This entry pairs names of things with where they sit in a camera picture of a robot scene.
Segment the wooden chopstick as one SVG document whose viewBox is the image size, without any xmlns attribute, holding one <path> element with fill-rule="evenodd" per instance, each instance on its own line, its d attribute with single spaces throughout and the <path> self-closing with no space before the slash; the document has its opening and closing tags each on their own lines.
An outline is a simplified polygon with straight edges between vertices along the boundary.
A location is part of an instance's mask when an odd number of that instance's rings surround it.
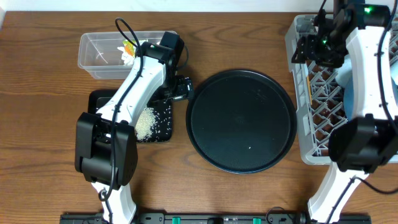
<svg viewBox="0 0 398 224">
<path fill-rule="evenodd" d="M 310 98 L 309 102 L 310 102 L 310 106 L 312 106 L 312 88 L 311 88 L 309 76 L 307 76 L 306 79 L 307 79 L 308 95 Z"/>
</svg>

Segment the white tissue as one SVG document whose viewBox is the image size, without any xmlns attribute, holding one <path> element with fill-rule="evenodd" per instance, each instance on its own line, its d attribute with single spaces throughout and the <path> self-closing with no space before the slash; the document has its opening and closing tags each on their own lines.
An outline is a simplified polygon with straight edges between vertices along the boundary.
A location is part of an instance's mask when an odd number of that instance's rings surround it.
<svg viewBox="0 0 398 224">
<path fill-rule="evenodd" d="M 135 56 L 130 51 L 129 47 L 118 47 L 118 50 L 122 52 L 121 60 L 123 61 L 124 65 L 130 66 L 134 64 Z"/>
</svg>

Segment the green yellow snack wrapper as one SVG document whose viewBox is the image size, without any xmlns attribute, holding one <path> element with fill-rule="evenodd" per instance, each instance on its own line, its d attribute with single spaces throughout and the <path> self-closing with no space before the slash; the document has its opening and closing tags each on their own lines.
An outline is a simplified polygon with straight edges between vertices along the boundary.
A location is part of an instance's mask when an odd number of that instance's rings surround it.
<svg viewBox="0 0 398 224">
<path fill-rule="evenodd" d="M 128 55 L 135 57 L 137 49 L 137 42 L 135 40 L 128 41 L 127 39 L 123 40 L 122 51 L 127 53 Z"/>
</svg>

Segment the dark blue plate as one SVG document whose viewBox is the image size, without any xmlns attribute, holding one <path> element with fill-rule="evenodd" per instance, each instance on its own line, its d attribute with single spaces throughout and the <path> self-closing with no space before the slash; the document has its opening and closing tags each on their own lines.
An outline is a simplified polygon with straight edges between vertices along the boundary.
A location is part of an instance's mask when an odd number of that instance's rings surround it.
<svg viewBox="0 0 398 224">
<path fill-rule="evenodd" d="M 350 77 L 345 86 L 344 95 L 343 95 L 343 107 L 345 115 L 348 120 L 351 120 L 353 118 L 353 100 L 354 100 L 353 77 Z"/>
</svg>

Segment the light blue cup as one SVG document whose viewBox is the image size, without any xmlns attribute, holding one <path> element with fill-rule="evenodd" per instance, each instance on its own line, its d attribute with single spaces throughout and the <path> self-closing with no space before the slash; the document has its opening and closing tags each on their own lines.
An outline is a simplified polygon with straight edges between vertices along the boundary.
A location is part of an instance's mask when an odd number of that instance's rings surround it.
<svg viewBox="0 0 398 224">
<path fill-rule="evenodd" d="M 391 71 L 391 78 L 393 79 L 394 83 L 398 85 L 398 63 L 395 63 L 390 68 Z"/>
</svg>

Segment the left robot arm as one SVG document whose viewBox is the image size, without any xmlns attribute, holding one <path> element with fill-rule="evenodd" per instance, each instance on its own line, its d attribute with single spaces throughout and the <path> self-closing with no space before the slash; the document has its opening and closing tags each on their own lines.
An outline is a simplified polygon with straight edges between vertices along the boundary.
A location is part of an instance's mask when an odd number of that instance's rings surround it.
<svg viewBox="0 0 398 224">
<path fill-rule="evenodd" d="M 95 113 L 84 112 L 76 123 L 75 169 L 96 189 L 105 223 L 131 223 L 136 204 L 129 182 L 137 166 L 135 126 L 151 101 L 192 97 L 189 78 L 177 75 L 185 44 L 181 38 L 144 42 L 123 84 Z"/>
</svg>

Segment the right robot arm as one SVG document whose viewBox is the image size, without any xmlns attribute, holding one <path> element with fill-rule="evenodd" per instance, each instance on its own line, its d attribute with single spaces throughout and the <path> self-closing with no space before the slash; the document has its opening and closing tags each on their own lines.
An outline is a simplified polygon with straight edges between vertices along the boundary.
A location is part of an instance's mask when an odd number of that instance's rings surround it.
<svg viewBox="0 0 398 224">
<path fill-rule="evenodd" d="M 397 153 L 397 102 L 392 86 L 389 39 L 395 8 L 364 1 L 335 1 L 333 17 L 320 9 L 315 34 L 299 36 L 291 26 L 285 37 L 289 70 L 303 72 L 307 61 L 340 68 L 351 60 L 351 119 L 328 140 L 328 171 L 297 223 L 338 223 L 359 184 Z"/>
</svg>

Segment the grey dishwasher rack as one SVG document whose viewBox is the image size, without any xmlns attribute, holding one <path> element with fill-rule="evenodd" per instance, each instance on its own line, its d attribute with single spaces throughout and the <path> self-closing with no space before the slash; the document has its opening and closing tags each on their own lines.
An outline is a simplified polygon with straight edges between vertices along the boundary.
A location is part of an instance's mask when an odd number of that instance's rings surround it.
<svg viewBox="0 0 398 224">
<path fill-rule="evenodd" d="M 383 27 L 375 26 L 356 28 L 346 40 L 353 77 L 352 119 L 366 114 L 382 120 L 387 114 L 397 117 L 397 85 L 390 71 L 397 63 L 397 22 L 385 36 L 384 31 Z M 349 121 L 343 107 L 345 88 L 337 84 L 335 68 L 322 67 L 311 60 L 288 64 L 295 85 L 301 158 L 308 165 L 328 165 L 331 132 Z M 307 76 L 312 88 L 312 106 Z"/>
</svg>

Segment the black rectangular tray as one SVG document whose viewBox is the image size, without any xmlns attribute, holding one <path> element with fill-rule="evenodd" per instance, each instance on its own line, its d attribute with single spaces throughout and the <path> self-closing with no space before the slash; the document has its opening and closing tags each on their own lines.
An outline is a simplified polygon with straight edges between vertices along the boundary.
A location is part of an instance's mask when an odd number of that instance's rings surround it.
<svg viewBox="0 0 398 224">
<path fill-rule="evenodd" d="M 89 95 L 88 112 L 96 113 L 116 93 L 116 90 L 95 90 Z M 167 142 L 172 137 L 172 102 L 165 100 L 160 103 L 150 104 L 148 108 L 154 109 L 156 125 L 153 127 L 152 136 L 146 141 L 137 143 Z"/>
</svg>

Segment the white bowl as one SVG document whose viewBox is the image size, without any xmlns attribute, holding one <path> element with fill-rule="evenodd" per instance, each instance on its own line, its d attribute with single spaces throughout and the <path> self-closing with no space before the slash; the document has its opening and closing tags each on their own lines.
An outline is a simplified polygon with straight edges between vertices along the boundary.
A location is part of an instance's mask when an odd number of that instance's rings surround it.
<svg viewBox="0 0 398 224">
<path fill-rule="evenodd" d="M 345 88 L 349 79 L 352 77 L 352 64 L 349 55 L 345 57 L 345 61 L 340 68 L 336 68 L 335 72 L 337 73 L 335 80 L 337 84 Z"/>
</svg>

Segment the pile of white rice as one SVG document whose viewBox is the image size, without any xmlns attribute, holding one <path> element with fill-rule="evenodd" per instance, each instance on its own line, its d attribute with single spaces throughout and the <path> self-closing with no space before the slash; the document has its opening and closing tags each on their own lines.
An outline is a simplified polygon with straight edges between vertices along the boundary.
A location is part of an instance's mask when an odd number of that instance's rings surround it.
<svg viewBox="0 0 398 224">
<path fill-rule="evenodd" d="M 153 127 L 156 125 L 156 116 L 153 108 L 144 108 L 142 111 L 137 124 L 136 124 L 136 137 L 138 141 L 148 140 L 153 132 Z"/>
</svg>

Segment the round black tray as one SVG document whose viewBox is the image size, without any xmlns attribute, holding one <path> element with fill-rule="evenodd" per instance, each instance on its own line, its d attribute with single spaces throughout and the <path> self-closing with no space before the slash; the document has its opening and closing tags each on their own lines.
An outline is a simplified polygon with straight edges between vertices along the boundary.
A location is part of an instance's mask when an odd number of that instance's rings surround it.
<svg viewBox="0 0 398 224">
<path fill-rule="evenodd" d="M 290 96 L 273 78 L 253 70 L 225 70 L 195 90 L 186 126 L 204 160 L 226 172 L 252 174 L 289 152 L 297 119 Z"/>
</svg>

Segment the clear plastic bin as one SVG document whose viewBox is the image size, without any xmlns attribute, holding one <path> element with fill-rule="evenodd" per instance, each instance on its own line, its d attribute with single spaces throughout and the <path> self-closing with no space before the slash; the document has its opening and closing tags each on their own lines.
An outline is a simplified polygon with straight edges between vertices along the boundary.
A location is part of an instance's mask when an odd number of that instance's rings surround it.
<svg viewBox="0 0 398 224">
<path fill-rule="evenodd" d="M 78 66 L 97 80 L 126 79 L 138 65 L 126 65 L 122 59 L 123 41 L 133 36 L 129 31 L 91 32 L 82 35 L 78 53 Z"/>
</svg>

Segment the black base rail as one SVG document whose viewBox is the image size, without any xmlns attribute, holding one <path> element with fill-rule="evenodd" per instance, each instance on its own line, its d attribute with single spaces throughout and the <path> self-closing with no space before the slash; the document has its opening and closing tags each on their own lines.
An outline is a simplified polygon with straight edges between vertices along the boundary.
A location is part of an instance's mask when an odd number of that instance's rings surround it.
<svg viewBox="0 0 398 224">
<path fill-rule="evenodd" d="M 82 223 L 108 223 L 103 219 L 103 214 L 96 215 L 72 215 L 60 216 L 60 224 L 82 224 Z M 261 215 L 164 215 L 163 213 L 142 213 L 135 216 L 133 224 L 291 224 L 291 223 L 317 223 L 310 221 L 301 213 L 268 213 Z M 342 215 L 339 224 L 371 224 L 368 215 Z"/>
</svg>

